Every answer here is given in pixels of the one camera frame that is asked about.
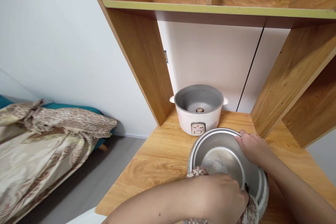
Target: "white rice cooker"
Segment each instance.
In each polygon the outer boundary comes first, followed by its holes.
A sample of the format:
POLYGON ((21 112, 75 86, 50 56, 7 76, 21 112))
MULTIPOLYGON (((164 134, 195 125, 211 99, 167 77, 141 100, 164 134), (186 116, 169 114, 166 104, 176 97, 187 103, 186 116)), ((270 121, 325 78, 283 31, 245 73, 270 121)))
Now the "white rice cooker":
POLYGON ((187 86, 169 100, 175 103, 181 128, 194 136, 216 128, 222 105, 229 103, 218 89, 208 85, 187 86))

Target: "hand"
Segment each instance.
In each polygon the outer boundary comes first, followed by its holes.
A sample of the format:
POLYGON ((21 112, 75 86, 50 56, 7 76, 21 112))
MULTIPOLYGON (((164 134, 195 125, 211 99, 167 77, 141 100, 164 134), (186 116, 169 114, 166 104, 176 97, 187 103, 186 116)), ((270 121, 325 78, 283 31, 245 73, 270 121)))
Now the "hand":
POLYGON ((192 196, 196 218, 206 219, 211 224, 236 224, 244 213, 249 195, 241 191, 239 184, 230 175, 216 173, 192 178, 192 196))
POLYGON ((258 135, 253 133, 247 134, 245 130, 240 131, 241 138, 235 136, 235 140, 239 144, 241 151, 247 159, 265 169, 265 165, 278 157, 271 151, 266 141, 258 135))

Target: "bedspread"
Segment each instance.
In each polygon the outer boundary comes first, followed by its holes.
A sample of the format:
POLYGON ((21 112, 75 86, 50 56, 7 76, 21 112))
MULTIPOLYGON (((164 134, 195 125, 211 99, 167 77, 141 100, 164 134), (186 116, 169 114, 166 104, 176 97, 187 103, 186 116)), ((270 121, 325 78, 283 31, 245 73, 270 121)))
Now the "bedspread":
POLYGON ((36 103, 0 110, 0 224, 16 223, 88 158, 117 121, 36 103))

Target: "aluminum pot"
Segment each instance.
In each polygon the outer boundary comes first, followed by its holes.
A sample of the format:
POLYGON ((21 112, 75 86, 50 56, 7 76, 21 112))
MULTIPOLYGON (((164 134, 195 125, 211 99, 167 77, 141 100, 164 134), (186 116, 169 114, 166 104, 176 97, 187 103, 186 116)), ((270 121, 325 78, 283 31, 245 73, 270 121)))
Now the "aluminum pot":
POLYGON ((175 103, 181 128, 194 136, 216 128, 222 105, 229 102, 218 89, 208 85, 187 86, 169 100, 175 103))
POLYGON ((267 174, 245 157, 234 136, 241 137, 237 131, 228 128, 216 128, 200 136, 190 151, 188 173, 195 166, 202 166, 209 174, 230 174, 238 181, 241 190, 245 190, 246 184, 248 193, 258 202, 260 220, 268 202, 267 174))

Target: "rice cooker control panel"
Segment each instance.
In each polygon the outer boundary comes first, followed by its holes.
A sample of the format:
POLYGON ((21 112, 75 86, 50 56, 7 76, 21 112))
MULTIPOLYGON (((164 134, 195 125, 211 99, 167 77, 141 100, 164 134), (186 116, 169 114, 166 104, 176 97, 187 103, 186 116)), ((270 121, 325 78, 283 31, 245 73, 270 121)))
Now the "rice cooker control panel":
POLYGON ((204 122, 193 122, 191 124, 191 134, 192 135, 202 135, 205 132, 204 122))

